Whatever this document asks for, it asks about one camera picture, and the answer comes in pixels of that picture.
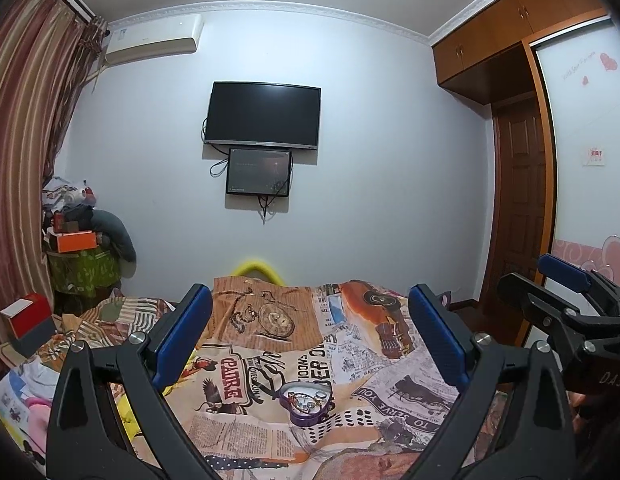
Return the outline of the red white box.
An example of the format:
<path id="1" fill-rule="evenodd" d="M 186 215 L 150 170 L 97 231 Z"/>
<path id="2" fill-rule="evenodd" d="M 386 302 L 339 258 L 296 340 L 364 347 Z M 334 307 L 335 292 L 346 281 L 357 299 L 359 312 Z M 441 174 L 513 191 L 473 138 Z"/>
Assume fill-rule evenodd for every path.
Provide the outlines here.
<path id="1" fill-rule="evenodd" d="M 7 322 L 11 336 L 21 338 L 52 316 L 47 298 L 32 292 L 3 308 L 0 315 Z"/>

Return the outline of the white sliding wardrobe door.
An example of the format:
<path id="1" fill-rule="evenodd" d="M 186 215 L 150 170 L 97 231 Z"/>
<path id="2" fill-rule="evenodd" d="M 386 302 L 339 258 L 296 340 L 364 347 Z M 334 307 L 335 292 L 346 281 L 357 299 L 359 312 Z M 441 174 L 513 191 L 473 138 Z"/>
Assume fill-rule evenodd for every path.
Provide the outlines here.
<path id="1" fill-rule="evenodd" d="M 596 18 L 534 41 L 555 154 L 551 252 L 620 286 L 620 29 Z"/>

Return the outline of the white air conditioner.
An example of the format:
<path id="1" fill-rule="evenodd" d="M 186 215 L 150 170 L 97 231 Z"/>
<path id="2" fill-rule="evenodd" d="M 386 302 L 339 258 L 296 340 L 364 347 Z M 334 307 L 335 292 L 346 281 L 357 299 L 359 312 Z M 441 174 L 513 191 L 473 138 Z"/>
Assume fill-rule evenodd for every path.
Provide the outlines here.
<path id="1" fill-rule="evenodd" d="M 195 53 L 202 31 L 203 16 L 198 13 L 121 27 L 110 35 L 104 62 L 119 65 L 159 56 Z"/>

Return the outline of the striped brown curtain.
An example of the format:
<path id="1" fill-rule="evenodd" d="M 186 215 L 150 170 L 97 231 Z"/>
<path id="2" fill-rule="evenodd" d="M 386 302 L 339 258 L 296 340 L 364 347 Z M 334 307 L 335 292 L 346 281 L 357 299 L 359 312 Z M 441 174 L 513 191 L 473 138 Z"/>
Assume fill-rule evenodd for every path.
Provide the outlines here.
<path id="1" fill-rule="evenodd" d="M 63 0 L 16 0 L 0 22 L 0 311 L 28 292 L 52 295 L 42 189 L 105 32 L 103 18 L 84 22 Z"/>

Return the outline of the wooden wardrobe cabinet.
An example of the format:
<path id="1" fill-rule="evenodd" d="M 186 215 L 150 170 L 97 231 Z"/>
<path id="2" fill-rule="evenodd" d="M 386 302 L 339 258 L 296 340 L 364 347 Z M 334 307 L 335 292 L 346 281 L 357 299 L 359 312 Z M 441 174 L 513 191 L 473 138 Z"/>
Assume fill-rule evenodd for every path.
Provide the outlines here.
<path id="1" fill-rule="evenodd" d="M 486 105 L 534 90 L 523 40 L 602 0 L 496 0 L 433 47 L 440 87 Z"/>

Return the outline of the small wall monitor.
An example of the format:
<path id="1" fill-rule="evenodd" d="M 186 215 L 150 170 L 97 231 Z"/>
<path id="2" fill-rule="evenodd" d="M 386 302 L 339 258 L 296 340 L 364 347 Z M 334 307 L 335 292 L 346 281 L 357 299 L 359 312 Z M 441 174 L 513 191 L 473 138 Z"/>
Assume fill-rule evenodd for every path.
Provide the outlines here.
<path id="1" fill-rule="evenodd" d="M 231 195 L 287 197 L 292 169 L 291 151 L 230 148 L 225 191 Z"/>

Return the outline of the yellow plastic hoop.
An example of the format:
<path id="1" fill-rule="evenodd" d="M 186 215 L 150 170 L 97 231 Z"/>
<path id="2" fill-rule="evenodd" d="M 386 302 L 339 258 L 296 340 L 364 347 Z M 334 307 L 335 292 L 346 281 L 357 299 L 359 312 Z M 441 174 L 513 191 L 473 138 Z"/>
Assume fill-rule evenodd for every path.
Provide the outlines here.
<path id="1" fill-rule="evenodd" d="M 269 264 L 259 259 L 245 260 L 232 270 L 232 276 L 248 276 L 252 273 L 258 273 L 269 283 L 285 284 L 281 276 Z"/>

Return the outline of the orange box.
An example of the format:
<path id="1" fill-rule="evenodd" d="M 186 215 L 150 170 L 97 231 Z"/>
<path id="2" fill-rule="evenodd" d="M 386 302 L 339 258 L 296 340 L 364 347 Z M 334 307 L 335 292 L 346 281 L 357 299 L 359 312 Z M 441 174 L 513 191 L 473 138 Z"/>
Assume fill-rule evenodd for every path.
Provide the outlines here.
<path id="1" fill-rule="evenodd" d="M 49 237 L 50 248 L 53 252 L 67 254 L 67 252 L 82 252 L 98 246 L 97 236 L 93 231 L 74 233 L 54 233 Z"/>

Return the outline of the striped patchwork blanket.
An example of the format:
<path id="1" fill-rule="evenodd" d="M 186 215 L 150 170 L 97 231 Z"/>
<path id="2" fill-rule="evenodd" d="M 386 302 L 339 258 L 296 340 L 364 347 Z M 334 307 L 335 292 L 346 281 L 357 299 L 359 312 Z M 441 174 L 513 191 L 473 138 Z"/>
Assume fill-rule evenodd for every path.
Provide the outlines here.
<path id="1" fill-rule="evenodd" d="M 135 332 L 149 333 L 162 315 L 173 310 L 173 304 L 163 299 L 110 297 L 81 315 L 61 315 L 57 332 L 36 355 L 48 367 L 59 370 L 72 342 L 84 340 L 91 349 L 116 346 Z"/>

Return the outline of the brown wooden door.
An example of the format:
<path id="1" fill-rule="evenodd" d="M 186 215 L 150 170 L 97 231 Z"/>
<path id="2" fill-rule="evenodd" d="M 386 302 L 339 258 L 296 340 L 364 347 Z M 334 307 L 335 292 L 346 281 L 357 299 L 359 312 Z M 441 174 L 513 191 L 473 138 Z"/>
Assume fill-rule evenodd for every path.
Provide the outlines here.
<path id="1" fill-rule="evenodd" d="M 517 344 L 523 315 L 499 298 L 498 281 L 508 273 L 533 280 L 541 254 L 545 207 L 545 151 L 534 98 L 496 107 L 496 192 L 490 252 L 479 308 L 482 329 L 501 344 Z"/>

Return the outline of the newspaper print quilt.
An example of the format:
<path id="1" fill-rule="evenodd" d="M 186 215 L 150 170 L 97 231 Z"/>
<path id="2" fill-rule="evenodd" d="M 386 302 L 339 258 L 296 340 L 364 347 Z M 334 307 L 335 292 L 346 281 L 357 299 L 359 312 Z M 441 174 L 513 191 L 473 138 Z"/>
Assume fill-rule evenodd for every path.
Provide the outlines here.
<path id="1" fill-rule="evenodd" d="M 165 400 L 223 479 L 398 479 L 456 400 L 396 292 L 226 276 L 212 296 Z M 321 422 L 293 426 L 277 398 L 287 382 L 331 386 Z"/>

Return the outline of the purple heart jewelry box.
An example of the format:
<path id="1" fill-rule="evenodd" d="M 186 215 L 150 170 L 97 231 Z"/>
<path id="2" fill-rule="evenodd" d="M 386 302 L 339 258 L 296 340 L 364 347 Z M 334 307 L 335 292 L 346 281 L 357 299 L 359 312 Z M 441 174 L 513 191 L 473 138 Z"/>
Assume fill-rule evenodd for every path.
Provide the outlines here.
<path id="1" fill-rule="evenodd" d="M 318 392 L 327 394 L 325 403 L 317 403 L 314 396 Z M 287 382 L 278 390 L 278 402 L 289 414 L 293 426 L 305 428 L 321 422 L 327 415 L 333 390 L 331 386 L 318 382 Z"/>

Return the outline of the black wall television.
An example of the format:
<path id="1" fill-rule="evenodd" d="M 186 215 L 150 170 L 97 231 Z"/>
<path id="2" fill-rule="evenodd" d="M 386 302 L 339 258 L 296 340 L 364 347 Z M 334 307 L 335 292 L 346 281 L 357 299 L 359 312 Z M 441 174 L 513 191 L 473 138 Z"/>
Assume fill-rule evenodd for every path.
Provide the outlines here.
<path id="1" fill-rule="evenodd" d="M 215 81 L 203 141 L 315 151 L 321 94 L 319 88 L 295 84 Z"/>

